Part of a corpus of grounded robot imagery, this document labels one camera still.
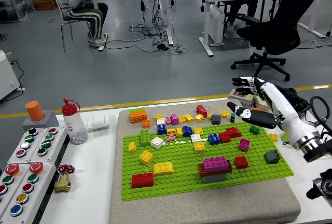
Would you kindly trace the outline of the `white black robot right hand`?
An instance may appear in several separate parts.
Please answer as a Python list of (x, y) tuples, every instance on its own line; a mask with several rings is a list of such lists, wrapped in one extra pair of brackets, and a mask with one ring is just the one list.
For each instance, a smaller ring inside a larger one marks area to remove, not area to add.
[(229, 102), (228, 107), (237, 116), (247, 123), (259, 125), (264, 128), (273, 129), (277, 125), (288, 133), (290, 144), (299, 149), (304, 144), (319, 136), (318, 130), (304, 123), (298, 116), (291, 103), (272, 83), (257, 77), (238, 77), (234, 78), (233, 85), (236, 91), (243, 94), (252, 94), (265, 99), (272, 113), (265, 113), (257, 110), (249, 110)]

